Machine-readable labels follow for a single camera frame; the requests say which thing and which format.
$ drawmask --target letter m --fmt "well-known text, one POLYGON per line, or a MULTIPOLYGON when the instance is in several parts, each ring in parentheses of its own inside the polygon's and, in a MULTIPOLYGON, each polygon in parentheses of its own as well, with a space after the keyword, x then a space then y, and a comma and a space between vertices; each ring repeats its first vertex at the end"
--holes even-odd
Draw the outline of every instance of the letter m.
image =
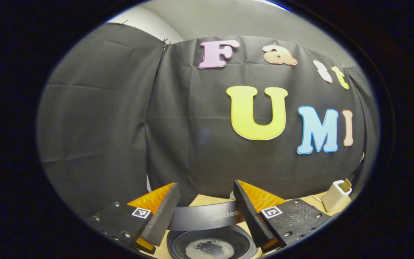
POLYGON ((336 144, 338 112, 336 110, 327 110, 323 124, 316 110, 311 106, 301 106, 298 108, 298 113, 303 117, 303 140, 297 149, 298 154, 310 154, 314 150, 311 145, 313 138, 317 152, 322 149, 324 142, 323 150, 325 152, 338 150, 336 144))

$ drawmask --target letter f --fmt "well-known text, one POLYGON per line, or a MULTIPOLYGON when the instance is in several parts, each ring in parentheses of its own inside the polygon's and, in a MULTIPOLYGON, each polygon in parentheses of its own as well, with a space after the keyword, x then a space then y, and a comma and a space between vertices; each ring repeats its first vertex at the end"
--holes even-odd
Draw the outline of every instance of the letter f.
POLYGON ((214 68, 226 66, 226 61, 220 59, 220 55, 229 59, 233 56, 231 46, 238 47, 239 43, 235 40, 230 41, 204 41, 201 43, 204 46, 204 61, 199 64, 199 68, 214 68))

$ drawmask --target midea logo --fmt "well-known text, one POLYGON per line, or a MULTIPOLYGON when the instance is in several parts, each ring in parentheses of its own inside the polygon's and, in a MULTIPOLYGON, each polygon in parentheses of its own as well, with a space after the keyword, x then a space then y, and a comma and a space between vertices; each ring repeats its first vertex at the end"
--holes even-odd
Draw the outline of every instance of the midea logo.
POLYGON ((214 221, 217 220, 219 218, 229 218, 229 217, 233 217, 233 216, 237 216, 239 214, 239 212, 236 210, 235 212, 225 212, 224 214, 212 214, 212 213, 207 213, 207 218, 210 221, 214 221))

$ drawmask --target letter u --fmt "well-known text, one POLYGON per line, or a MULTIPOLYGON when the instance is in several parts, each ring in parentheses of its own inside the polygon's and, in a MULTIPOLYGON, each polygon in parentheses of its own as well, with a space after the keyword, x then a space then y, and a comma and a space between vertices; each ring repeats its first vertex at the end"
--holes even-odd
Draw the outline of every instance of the letter u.
POLYGON ((270 140, 279 136, 285 128, 285 100, 287 91, 279 87, 268 87, 264 93, 271 97, 272 121, 258 125, 253 119, 253 97, 255 87, 232 86, 226 90, 231 97, 231 123, 237 134, 250 140, 270 140))

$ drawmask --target power adapter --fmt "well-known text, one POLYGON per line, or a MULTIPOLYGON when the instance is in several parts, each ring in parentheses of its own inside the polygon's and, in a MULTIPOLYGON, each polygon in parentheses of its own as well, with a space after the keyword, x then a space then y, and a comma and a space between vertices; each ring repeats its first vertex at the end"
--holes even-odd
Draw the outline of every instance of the power adapter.
POLYGON ((338 208, 348 198, 352 192, 351 183, 348 179, 339 180, 332 183, 327 194, 322 197, 322 203, 327 212, 331 212, 338 208))

